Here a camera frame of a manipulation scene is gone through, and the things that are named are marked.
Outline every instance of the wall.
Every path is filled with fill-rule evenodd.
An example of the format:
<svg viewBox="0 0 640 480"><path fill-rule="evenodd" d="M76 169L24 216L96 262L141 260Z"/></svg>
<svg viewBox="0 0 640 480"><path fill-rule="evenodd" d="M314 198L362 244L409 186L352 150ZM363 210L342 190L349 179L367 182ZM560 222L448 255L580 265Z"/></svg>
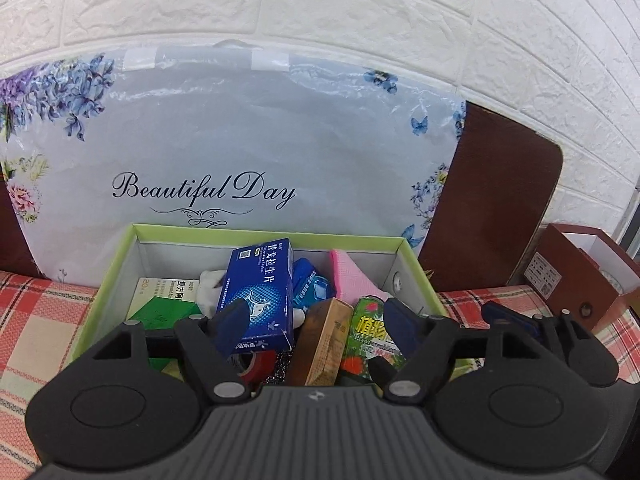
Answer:
<svg viewBox="0 0 640 480"><path fill-rule="evenodd" d="M0 72L232 37L420 73L557 141L548 221L615 230L640 175L640 0L0 0Z"/></svg>

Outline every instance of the green packet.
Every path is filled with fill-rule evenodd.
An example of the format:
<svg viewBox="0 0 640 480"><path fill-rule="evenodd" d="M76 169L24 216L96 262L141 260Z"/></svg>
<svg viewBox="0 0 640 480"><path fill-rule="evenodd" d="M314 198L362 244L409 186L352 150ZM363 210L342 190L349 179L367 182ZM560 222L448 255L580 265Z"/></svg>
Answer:
<svg viewBox="0 0 640 480"><path fill-rule="evenodd" d="M360 298L353 309L347 345L340 363L340 384L370 383L367 359L382 356L396 369L405 358L385 330L384 301L375 296Z"/></svg>
<svg viewBox="0 0 640 480"><path fill-rule="evenodd" d="M170 300L169 298L151 298L129 319L141 321L146 330L155 328L173 328L174 323L191 314L200 314L198 306L191 301ZM162 370L171 359L150 358L149 364L155 370Z"/></svg>

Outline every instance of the plastic wrap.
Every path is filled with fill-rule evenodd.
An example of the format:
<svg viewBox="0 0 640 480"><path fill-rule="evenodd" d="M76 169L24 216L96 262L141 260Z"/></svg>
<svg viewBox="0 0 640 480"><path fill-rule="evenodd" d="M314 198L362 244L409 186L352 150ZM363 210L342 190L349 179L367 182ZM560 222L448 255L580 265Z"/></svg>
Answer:
<svg viewBox="0 0 640 480"><path fill-rule="evenodd" d="M402 235L419 250L465 115L461 98L371 68L224 46L43 64L0 81L0 99L31 253L82 285L131 222Z"/></svg>

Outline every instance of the red brown box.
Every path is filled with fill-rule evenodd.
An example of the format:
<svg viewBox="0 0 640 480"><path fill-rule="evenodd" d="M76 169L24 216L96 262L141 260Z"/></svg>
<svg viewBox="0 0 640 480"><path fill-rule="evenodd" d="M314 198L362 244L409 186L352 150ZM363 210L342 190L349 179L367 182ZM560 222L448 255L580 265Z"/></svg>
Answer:
<svg viewBox="0 0 640 480"><path fill-rule="evenodd" d="M565 308L593 333L630 306L640 310L640 267L593 227L549 224L525 278L554 314Z"/></svg>

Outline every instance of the red and white checkered cloth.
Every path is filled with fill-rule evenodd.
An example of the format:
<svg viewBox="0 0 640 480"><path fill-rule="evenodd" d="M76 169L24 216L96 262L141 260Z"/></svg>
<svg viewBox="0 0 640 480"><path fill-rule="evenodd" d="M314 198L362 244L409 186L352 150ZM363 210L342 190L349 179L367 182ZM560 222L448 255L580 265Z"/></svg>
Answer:
<svg viewBox="0 0 640 480"><path fill-rule="evenodd" d="M69 361L95 293L0 271L1 480L21 480L38 464L24 412Z"/></svg>
<svg viewBox="0 0 640 480"><path fill-rule="evenodd" d="M470 328L489 328L480 314L480 307L487 301L500 303L524 316L552 315L542 298L528 285L458 290L442 292L438 296L449 315ZM640 382L640 326L631 311L627 310L596 337L618 360L618 377L629 383ZM479 365L480 361L476 360L476 367Z"/></svg>

